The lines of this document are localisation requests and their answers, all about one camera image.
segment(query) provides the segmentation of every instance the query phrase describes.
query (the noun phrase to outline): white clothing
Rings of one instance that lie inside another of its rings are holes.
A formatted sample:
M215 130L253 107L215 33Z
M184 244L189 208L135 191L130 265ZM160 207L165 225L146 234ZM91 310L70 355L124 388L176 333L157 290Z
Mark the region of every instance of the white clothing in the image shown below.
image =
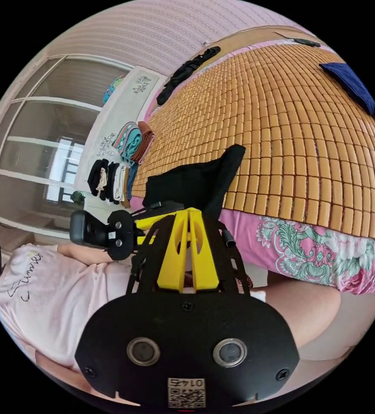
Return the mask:
M0 319L31 359L36 349L79 371L82 331L95 311L125 294L130 265L87 266L56 250L28 244L13 252L0 277Z

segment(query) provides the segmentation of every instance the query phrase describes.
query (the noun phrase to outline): woman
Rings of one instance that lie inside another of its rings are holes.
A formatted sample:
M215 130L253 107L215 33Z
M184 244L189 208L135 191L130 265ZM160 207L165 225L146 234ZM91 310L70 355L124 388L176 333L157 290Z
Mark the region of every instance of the woman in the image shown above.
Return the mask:
M0 320L38 366L93 392L75 350L91 315L125 294L130 269L130 260L112 262L104 251L72 243L24 245L13 251L4 268L0 251ZM272 272L268 286L253 291L265 292L266 302L287 321L297 347L320 335L340 305L339 291L330 286Z

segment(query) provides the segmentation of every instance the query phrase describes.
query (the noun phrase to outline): pink bedding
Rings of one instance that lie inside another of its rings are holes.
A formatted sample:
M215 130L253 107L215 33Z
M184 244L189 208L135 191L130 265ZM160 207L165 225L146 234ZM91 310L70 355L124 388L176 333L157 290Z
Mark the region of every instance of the pink bedding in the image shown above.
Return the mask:
M132 197L131 208L143 208ZM375 293L375 240L324 227L222 210L244 262L355 295Z

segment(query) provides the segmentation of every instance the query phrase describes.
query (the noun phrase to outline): black cloth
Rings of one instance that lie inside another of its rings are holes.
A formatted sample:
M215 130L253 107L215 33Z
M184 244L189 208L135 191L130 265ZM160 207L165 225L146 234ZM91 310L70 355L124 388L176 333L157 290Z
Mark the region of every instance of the black cloth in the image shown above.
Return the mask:
M194 207L216 220L223 199L245 154L245 147L232 145L217 160L181 165L147 179L143 206L174 201L185 208Z
M106 175L107 175L107 184L106 186L100 191L100 199L105 201L109 197L109 191L110 191L110 170L113 167L114 163L110 163L110 165L107 166L106 169Z
M202 55L197 55L194 59L185 62L165 84L165 88L156 98L158 105L163 105L169 98L176 87L189 78L192 73L203 63L214 57L221 51L219 46L206 49Z
M106 159L96 160L91 167L90 174L88 176L87 182L90 186L90 190L93 196L97 197L98 191L96 190L101 177L101 169L104 168L107 172L109 168L109 162Z

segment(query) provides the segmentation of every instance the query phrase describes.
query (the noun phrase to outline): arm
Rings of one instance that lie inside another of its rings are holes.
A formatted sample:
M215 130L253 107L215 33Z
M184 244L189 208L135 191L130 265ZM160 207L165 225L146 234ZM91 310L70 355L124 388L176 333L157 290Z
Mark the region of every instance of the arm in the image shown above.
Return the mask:
M58 245L57 252L63 256L76 259L81 263L90 266L92 264L101 264L112 262L112 258L106 251L93 249L91 247L79 246L74 243L65 243Z
M35 353L36 364L48 374L63 381L64 383L78 388L81 391L91 392L91 385L87 382L84 375L72 370L69 370L62 365L56 364L38 351Z
M297 347L301 348L330 326L340 307L340 292L330 286L278 276L273 285L252 290L265 291L266 303L287 321Z

